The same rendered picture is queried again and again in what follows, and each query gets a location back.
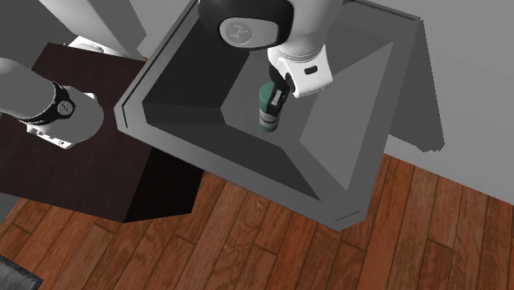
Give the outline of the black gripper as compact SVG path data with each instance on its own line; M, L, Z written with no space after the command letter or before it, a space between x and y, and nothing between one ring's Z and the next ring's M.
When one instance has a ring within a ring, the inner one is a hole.
M274 84L269 97L269 114L278 117L290 92L296 91L296 86L289 72L283 77L272 64L269 65L269 76Z

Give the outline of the green bottle with pale label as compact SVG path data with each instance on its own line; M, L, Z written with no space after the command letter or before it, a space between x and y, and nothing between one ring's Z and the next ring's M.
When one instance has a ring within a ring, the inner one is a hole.
M272 85L274 85L272 82L267 82L259 89L259 125L265 132L273 132L278 127L280 120L280 115L273 117L269 114L269 97Z

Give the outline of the dark grey textured object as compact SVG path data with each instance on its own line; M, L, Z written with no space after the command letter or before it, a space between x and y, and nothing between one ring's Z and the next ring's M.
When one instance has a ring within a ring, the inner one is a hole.
M0 255L0 290L39 290L44 280Z

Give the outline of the grey square sink basin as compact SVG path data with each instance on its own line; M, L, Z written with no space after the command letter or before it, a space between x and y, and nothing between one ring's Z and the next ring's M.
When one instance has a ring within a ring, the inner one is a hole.
M120 131L334 230L362 221L421 19L355 0L329 31L331 87L259 127L264 51L226 47L190 3L114 109Z

